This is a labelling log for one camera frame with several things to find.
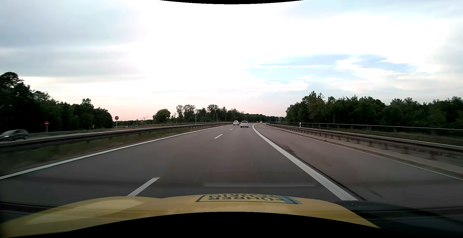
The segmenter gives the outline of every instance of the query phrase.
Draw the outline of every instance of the asphalt road surface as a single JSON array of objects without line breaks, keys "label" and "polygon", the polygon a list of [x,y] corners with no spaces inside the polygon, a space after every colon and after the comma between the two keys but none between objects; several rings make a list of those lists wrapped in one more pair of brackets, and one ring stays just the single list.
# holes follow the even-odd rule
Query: asphalt road surface
[{"label": "asphalt road surface", "polygon": [[462,206],[463,180],[265,124],[230,125],[2,179],[0,209],[5,221],[101,197],[217,193]]}]

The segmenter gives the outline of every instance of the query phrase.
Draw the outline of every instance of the silver car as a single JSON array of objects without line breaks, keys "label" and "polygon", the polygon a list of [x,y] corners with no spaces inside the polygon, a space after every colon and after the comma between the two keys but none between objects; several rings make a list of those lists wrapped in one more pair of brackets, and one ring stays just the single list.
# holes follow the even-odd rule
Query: silver car
[{"label": "silver car", "polygon": [[240,127],[240,128],[243,128],[243,127],[249,128],[249,123],[248,123],[246,120],[244,120],[244,121],[241,122],[241,124],[239,125],[239,127]]}]

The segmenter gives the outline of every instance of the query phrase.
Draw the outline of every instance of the yellow car hood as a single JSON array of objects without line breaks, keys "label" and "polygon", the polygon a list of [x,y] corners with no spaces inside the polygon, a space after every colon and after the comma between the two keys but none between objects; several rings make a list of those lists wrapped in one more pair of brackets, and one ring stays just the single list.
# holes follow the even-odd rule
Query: yellow car hood
[{"label": "yellow car hood", "polygon": [[59,206],[0,225],[5,237],[72,231],[118,221],[192,212],[269,212],[377,227],[326,201],[267,194],[205,194],[168,198],[115,196]]}]

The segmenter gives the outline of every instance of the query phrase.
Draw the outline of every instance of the solid white line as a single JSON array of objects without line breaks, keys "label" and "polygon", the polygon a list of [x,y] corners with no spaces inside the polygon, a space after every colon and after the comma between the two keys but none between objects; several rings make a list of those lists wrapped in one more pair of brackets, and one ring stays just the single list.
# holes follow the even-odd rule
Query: solid white line
[{"label": "solid white line", "polygon": [[344,147],[344,146],[341,146],[341,145],[337,145],[337,144],[335,144],[335,143],[330,143],[330,142],[322,141],[322,140],[320,140],[320,139],[313,139],[313,140],[320,141],[320,142],[325,143],[325,144],[331,144],[331,145],[334,145],[334,146],[337,146],[337,147],[340,147],[340,148],[345,148],[345,149],[348,149],[348,150],[351,150],[351,151],[355,151],[355,152],[362,152],[362,153],[365,153],[365,154],[368,154],[368,155],[372,155],[372,156],[375,156],[375,157],[378,157],[378,158],[384,158],[384,159],[387,159],[387,160],[390,160],[390,161],[394,161],[394,162],[397,162],[397,163],[400,163],[400,164],[404,164],[404,165],[407,165],[407,166],[411,166],[411,167],[414,167],[414,168],[417,168],[417,169],[426,170],[426,171],[429,171],[429,172],[432,172],[432,173],[436,173],[436,174],[443,175],[443,176],[448,176],[448,177],[455,178],[455,179],[458,179],[458,180],[463,181],[463,179],[458,178],[458,177],[455,177],[455,176],[450,176],[450,175],[447,175],[447,174],[444,174],[444,173],[441,173],[441,172],[437,172],[437,171],[434,171],[434,170],[429,170],[429,169],[422,168],[422,167],[419,167],[419,166],[416,166],[416,165],[413,165],[413,164],[408,164],[408,163],[405,163],[405,162],[402,162],[402,161],[395,160],[395,159],[393,159],[393,158],[387,158],[387,157],[383,157],[383,156],[381,156],[381,155],[371,154],[371,153],[369,153],[369,152],[363,152],[363,151],[351,149],[351,148],[348,148],[348,147]]},{"label": "solid white line", "polygon": [[139,194],[140,192],[142,192],[145,188],[147,188],[149,185],[151,185],[152,183],[154,183],[154,181],[158,180],[159,177],[153,177],[151,178],[148,182],[146,182],[145,184],[143,184],[141,187],[135,189],[132,193],[128,194],[127,196],[136,196],[137,194]]},{"label": "solid white line", "polygon": [[344,189],[340,188],[337,186],[335,183],[331,182],[329,179],[326,177],[322,176],[320,173],[317,171],[313,170],[311,167],[305,165],[302,161],[299,159],[295,158],[293,155],[289,154],[287,151],[284,149],[278,147],[275,143],[264,137],[262,134],[260,134],[255,128],[254,125],[252,125],[252,129],[261,137],[263,138],[267,143],[272,145],[277,151],[279,151],[281,154],[283,154],[285,157],[287,157],[291,162],[296,164],[298,167],[300,167],[302,170],[304,170],[307,174],[309,174],[311,177],[313,177],[316,181],[318,181],[320,184],[322,184],[325,188],[330,190],[335,196],[337,196],[341,200],[357,200],[355,197],[347,193]]},{"label": "solid white line", "polygon": [[9,174],[9,175],[6,175],[6,176],[0,176],[0,180],[5,179],[5,178],[9,178],[9,177],[13,177],[13,176],[22,175],[22,174],[29,173],[29,172],[36,171],[36,170],[42,170],[42,169],[50,168],[50,167],[53,167],[53,166],[56,166],[56,165],[68,163],[68,162],[71,162],[71,161],[74,161],[74,160],[79,160],[79,159],[82,159],[82,158],[88,158],[88,157],[91,157],[91,156],[96,156],[96,155],[104,154],[104,153],[107,153],[107,152],[113,152],[113,151],[129,148],[129,147],[133,147],[133,146],[137,146],[137,145],[142,145],[142,144],[150,143],[150,142],[153,142],[153,141],[158,141],[158,140],[162,140],[162,139],[168,139],[168,138],[172,138],[172,137],[176,137],[176,136],[180,136],[180,135],[184,135],[184,134],[189,134],[189,133],[194,133],[194,132],[200,132],[200,131],[205,131],[205,130],[210,130],[210,129],[216,129],[216,128],[220,128],[220,127],[223,127],[223,126],[218,126],[218,127],[214,127],[214,128],[207,128],[207,129],[202,129],[202,130],[193,131],[193,132],[181,133],[181,134],[177,134],[177,135],[173,135],[173,136],[169,136],[169,137],[149,140],[149,141],[145,141],[145,142],[142,142],[142,143],[132,144],[132,145],[124,146],[124,147],[119,147],[119,148],[104,151],[104,152],[93,153],[93,154],[85,155],[85,156],[78,157],[78,158],[71,158],[71,159],[68,159],[68,160],[61,161],[61,162],[56,162],[56,163],[53,163],[53,164],[44,165],[44,166],[41,166],[41,167],[36,167],[36,168],[30,169],[30,170],[24,170],[24,171]]}]

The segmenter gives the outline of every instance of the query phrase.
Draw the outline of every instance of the forest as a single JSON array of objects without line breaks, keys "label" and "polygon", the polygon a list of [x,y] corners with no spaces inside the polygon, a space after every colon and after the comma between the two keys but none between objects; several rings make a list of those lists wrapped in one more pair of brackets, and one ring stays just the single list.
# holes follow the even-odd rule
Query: forest
[{"label": "forest", "polygon": [[386,105],[371,96],[336,99],[312,91],[286,109],[286,121],[463,129],[463,100],[454,96],[419,103],[405,98]]},{"label": "forest", "polygon": [[[262,114],[249,114],[243,111],[238,111],[236,108],[227,110],[225,106],[220,107],[216,104],[210,104],[207,107],[197,109],[191,104],[177,105],[176,110],[172,114],[167,109],[161,109],[153,115],[151,119],[143,122],[143,124],[159,124],[159,123],[181,123],[181,122],[216,122],[216,121],[277,121],[284,117],[265,116]],[[141,125],[140,120],[119,121],[118,126],[133,126]]]},{"label": "forest", "polygon": [[[277,121],[280,117],[249,114],[227,110],[211,104],[197,109],[194,105],[177,105],[171,114],[167,109],[157,111],[152,118],[143,122],[215,122],[215,121]],[[82,99],[80,104],[70,104],[53,99],[47,92],[32,90],[24,84],[18,74],[6,72],[0,75],[0,132],[25,129],[29,133],[45,132],[44,122],[48,121],[48,132],[76,131],[112,128],[116,125],[108,110],[95,108],[90,99]],[[118,121],[118,126],[141,125],[139,120]]]},{"label": "forest", "polygon": [[111,128],[113,117],[90,99],[80,104],[57,101],[46,92],[32,90],[14,72],[0,75],[0,132],[25,129],[29,133]]}]

